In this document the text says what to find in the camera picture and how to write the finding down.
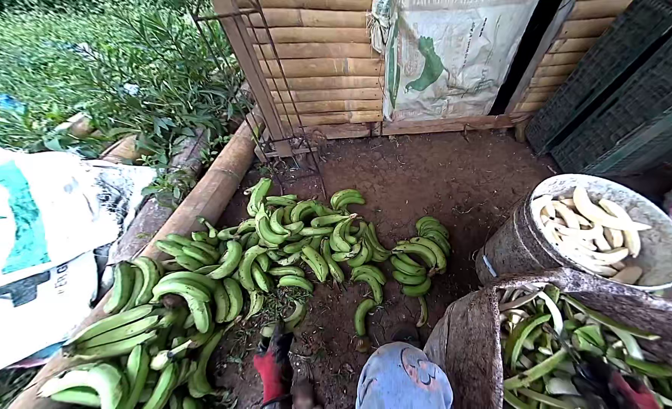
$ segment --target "brown soil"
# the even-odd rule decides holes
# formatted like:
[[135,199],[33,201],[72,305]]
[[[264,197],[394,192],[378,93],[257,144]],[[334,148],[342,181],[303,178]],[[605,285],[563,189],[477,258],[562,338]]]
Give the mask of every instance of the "brown soil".
[[[429,320],[420,328],[422,341],[450,302],[477,289],[474,255],[507,211],[557,170],[549,159],[535,158],[527,145],[501,130],[337,140],[330,141],[322,154],[326,162],[319,164],[326,193],[359,189],[366,205],[349,209],[374,222],[384,246],[391,248],[397,240],[414,236],[414,222],[423,215],[436,217],[449,229],[453,253],[447,273],[434,277],[427,295]],[[242,186],[258,178],[253,170]],[[287,183],[284,190],[327,202],[319,183],[316,177],[302,178]],[[232,226],[246,219],[245,200],[241,190],[236,193],[220,224]],[[390,270],[388,263],[380,266]],[[292,362],[296,373],[312,376],[324,407],[354,405],[360,368],[368,354],[354,349],[352,317],[367,292],[365,284],[346,283],[344,290],[330,283],[317,285],[308,314],[296,330]],[[367,317],[374,348],[390,341],[398,322],[419,318],[419,302],[402,295],[395,281],[386,284],[384,296],[383,307]],[[218,367],[215,383],[233,388],[238,407],[257,407],[262,398],[252,366],[257,342],[256,330],[240,330],[219,350],[220,362],[226,363]]]

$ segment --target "bamboo log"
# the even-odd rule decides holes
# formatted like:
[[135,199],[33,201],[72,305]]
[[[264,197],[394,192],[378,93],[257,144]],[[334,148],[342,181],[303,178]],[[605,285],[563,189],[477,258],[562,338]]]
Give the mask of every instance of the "bamboo log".
[[587,0],[576,2],[568,20],[615,17],[624,12],[631,0]]
[[546,54],[538,64],[539,67],[546,66],[564,66],[565,64],[575,64],[586,55],[585,52],[559,52],[558,54]]
[[598,41],[598,37],[590,37],[587,39],[557,39],[550,46],[548,52],[576,52],[588,51]]
[[[298,118],[295,115],[281,115],[282,121],[287,121],[290,117],[293,123],[297,123]],[[381,111],[349,111],[349,112],[329,112],[324,114],[304,114],[300,115],[303,126],[313,125],[331,125],[331,124],[357,124],[359,122],[381,122],[384,116]]]
[[283,72],[275,60],[260,61],[265,78],[312,76],[379,76],[384,73],[384,62],[378,58],[305,58],[281,60]]
[[558,91],[560,87],[557,85],[551,87],[529,87],[528,92],[555,92]]
[[[250,0],[238,0],[240,8],[252,7]],[[371,9],[371,0],[261,0],[264,8],[354,10],[366,12]]]
[[[222,152],[212,163],[194,190],[185,198],[175,213],[162,226],[159,232],[149,241],[141,256],[162,259],[164,256],[154,245],[156,240],[162,239],[168,233],[177,233],[189,236],[192,231],[201,230],[202,226],[196,220],[198,215],[212,223],[222,215],[235,190],[238,188],[245,172],[250,167],[253,158],[255,142],[252,139],[250,128],[245,122],[240,125]],[[111,292],[104,295],[101,301],[91,311],[91,314],[77,327],[77,330],[86,328],[96,321],[106,317],[103,306],[111,296]],[[64,358],[60,351],[41,368],[23,392],[10,405],[10,409],[50,409],[62,407],[47,398],[36,398],[38,388],[50,377],[62,370],[80,363],[73,359]]]
[[[256,45],[255,54],[259,60],[265,56],[268,60],[275,59],[270,44]],[[287,43],[276,44],[278,57],[287,58],[379,58],[378,52],[370,44],[360,43]]]
[[529,92],[522,100],[524,103],[545,102],[553,96],[553,92]]
[[277,103],[289,103],[290,95],[295,102],[332,101],[332,100],[381,100],[384,93],[381,88],[313,89],[307,91],[271,91]]
[[[292,103],[278,104],[279,114],[295,114]],[[338,111],[381,111],[382,100],[345,100],[345,101],[314,101],[295,103],[298,114],[317,114]]]
[[[253,42],[269,44],[268,33],[264,28],[249,28]],[[276,27],[270,29],[274,43],[364,43],[369,44],[366,28],[332,27]]]
[[549,67],[538,67],[535,70],[533,76],[557,76],[557,75],[570,75],[578,64],[567,64],[564,66],[549,66]]
[[[263,9],[268,27],[366,27],[365,12],[308,9]],[[253,27],[264,28],[260,14],[251,14]]]
[[545,103],[519,103],[515,107],[515,112],[533,112],[540,109]]
[[531,87],[549,87],[551,85],[561,85],[568,79],[567,75],[559,76],[540,76],[530,79]]
[[[304,78],[288,78],[288,86],[292,90],[301,89],[343,89],[343,88],[381,88],[382,76],[314,76]],[[281,78],[268,80],[271,91],[287,89],[286,81]]]
[[611,26],[615,17],[595,18],[593,20],[570,20],[563,23],[558,34],[559,39],[582,39],[598,37]]

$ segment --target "blue pants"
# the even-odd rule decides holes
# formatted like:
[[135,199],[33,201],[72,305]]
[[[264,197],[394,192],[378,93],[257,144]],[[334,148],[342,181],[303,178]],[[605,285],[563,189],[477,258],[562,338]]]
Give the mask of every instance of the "blue pants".
[[356,409],[446,409],[451,405],[447,375],[408,343],[382,346],[361,370]]

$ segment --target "bucket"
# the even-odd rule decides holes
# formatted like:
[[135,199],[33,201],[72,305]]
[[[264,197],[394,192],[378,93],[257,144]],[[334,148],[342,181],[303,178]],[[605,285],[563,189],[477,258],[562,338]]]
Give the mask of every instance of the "bucket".
[[641,251],[636,258],[629,257],[629,265],[643,270],[636,285],[644,291],[656,291],[672,286],[672,221],[654,203],[645,197],[607,179],[591,175],[556,175],[542,182],[528,196],[520,200],[510,217],[486,242],[475,259],[477,276],[483,284],[508,273],[542,271],[569,267],[607,279],[589,272],[562,254],[541,232],[541,221],[535,220],[530,211],[532,200],[550,194],[553,197],[572,197],[576,186],[588,191],[596,203],[599,199],[612,200],[625,209],[631,219],[651,226],[640,231]]

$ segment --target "hand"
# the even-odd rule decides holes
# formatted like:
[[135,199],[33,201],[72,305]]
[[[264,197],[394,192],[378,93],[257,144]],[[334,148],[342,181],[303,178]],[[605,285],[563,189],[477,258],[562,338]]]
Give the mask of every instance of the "hand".
[[262,380],[262,404],[282,400],[290,395],[293,382],[293,367],[291,367],[288,352],[293,342],[293,333],[283,333],[284,323],[276,323],[273,336],[262,337],[253,358]]
[[613,371],[610,387],[618,392],[614,395],[621,395],[625,399],[622,407],[630,407],[631,409],[659,409],[656,398],[654,398],[649,388],[633,376],[624,378],[619,371]]

